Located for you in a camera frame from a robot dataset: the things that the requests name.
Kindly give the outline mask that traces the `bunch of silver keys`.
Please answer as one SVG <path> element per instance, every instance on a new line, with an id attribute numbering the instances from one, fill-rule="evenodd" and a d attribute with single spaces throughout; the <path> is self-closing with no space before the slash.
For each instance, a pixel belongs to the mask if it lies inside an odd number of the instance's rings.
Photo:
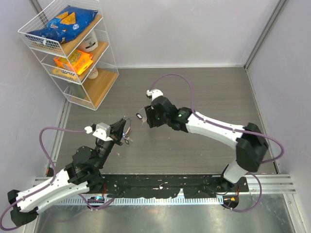
<path id="1" fill-rule="evenodd" d="M 133 140 L 132 140 L 131 138 L 129 138 L 129 137 L 123 137 L 123 139 L 124 139 L 124 142 L 125 142 L 127 145 L 129 145 L 131 142 L 133 142 Z"/>

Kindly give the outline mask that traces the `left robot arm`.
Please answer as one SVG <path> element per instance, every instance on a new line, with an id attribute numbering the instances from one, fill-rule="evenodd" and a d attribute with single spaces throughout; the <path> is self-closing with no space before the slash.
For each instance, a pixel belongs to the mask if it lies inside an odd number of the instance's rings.
<path id="1" fill-rule="evenodd" d="M 20 227 L 69 197 L 101 192 L 104 187 L 101 169 L 113 146 L 122 145 L 125 125 L 126 119 L 121 118 L 111 125 L 99 123 L 85 127 L 83 132 L 96 138 L 95 148 L 81 146 L 72 156 L 72 162 L 51 178 L 24 191 L 9 191 L 11 221 Z"/>

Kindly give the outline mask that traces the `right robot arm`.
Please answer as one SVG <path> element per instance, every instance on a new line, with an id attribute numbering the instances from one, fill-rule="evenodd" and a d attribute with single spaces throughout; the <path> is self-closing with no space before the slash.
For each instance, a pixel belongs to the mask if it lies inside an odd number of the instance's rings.
<path id="1" fill-rule="evenodd" d="M 257 172 L 268 150 L 256 124 L 231 125 L 206 117 L 190 108 L 177 108 L 162 92 L 156 90 L 148 95 L 151 104 L 145 107 L 150 128 L 168 125 L 175 131 L 195 133 L 222 142 L 233 148 L 236 159 L 228 164 L 221 174 L 220 186 L 225 191 L 233 190 L 248 172 Z"/>

